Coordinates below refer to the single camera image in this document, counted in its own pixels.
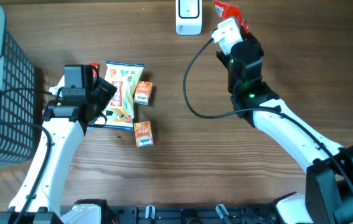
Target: white power adapter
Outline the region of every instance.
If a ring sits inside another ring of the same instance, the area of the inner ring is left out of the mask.
[[[176,32],[197,35],[202,28],[202,0],[176,0]]]

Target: gray plastic basket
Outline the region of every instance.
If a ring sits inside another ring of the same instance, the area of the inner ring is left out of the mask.
[[[36,75],[8,30],[0,6],[0,90],[35,88]],[[0,121],[34,122],[36,93],[12,91],[0,98]],[[27,126],[0,126],[0,167],[20,164],[35,154],[35,131]]]

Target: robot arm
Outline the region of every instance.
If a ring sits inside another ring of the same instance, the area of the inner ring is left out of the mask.
[[[223,50],[217,57],[228,70],[228,91],[238,116],[272,137],[306,173],[306,195],[277,201],[278,216],[285,223],[353,222],[353,146],[345,149],[318,133],[262,81],[261,45],[253,35],[244,34],[234,18],[219,23],[212,38]],[[335,174],[348,179],[337,181]]]
[[[93,81],[93,71],[98,74],[98,70],[91,65],[66,65],[64,70],[65,85],[59,90],[62,99],[50,100],[42,115],[43,127],[50,136],[42,133],[27,177],[8,211],[0,212],[0,223],[60,221],[60,203],[73,155],[82,142],[88,123],[101,114],[116,92],[113,85],[99,76]],[[52,143],[49,148],[48,138]],[[50,154],[45,162],[47,150]],[[45,168],[35,189],[33,186],[41,167]],[[32,199],[31,190],[35,192]],[[94,223],[98,217],[99,223],[100,212],[100,206],[92,205],[84,212],[83,219],[68,219],[72,223]]]

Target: wood grain surface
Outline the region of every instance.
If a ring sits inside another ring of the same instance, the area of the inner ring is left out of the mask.
[[[87,2],[173,2],[175,0],[0,0],[0,4],[48,4],[48,3],[87,3]]]
[[[353,145],[353,1],[238,1],[260,40],[263,79],[288,106],[325,136]],[[78,148],[63,205],[105,198],[110,205],[270,202],[304,193],[299,165],[266,134],[236,116],[195,117],[182,95],[191,58],[219,21],[204,3],[201,35],[175,31],[174,1],[19,4],[4,6],[7,28],[25,50],[43,88],[56,85],[64,65],[105,60],[144,63],[156,87],[137,121],[151,121],[153,147],[136,148],[133,133],[94,129]],[[200,113],[232,110],[227,71],[210,45],[197,59],[187,94]],[[0,168],[5,211],[30,163]]]

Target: orange juice box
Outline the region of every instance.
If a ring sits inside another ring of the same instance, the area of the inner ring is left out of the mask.
[[[152,146],[153,133],[151,132],[150,121],[134,123],[134,136],[136,138],[136,145],[138,147],[142,146]]]
[[[152,89],[153,83],[139,81],[138,86],[136,87],[136,91],[134,92],[133,101],[141,105],[149,105],[149,99]]]

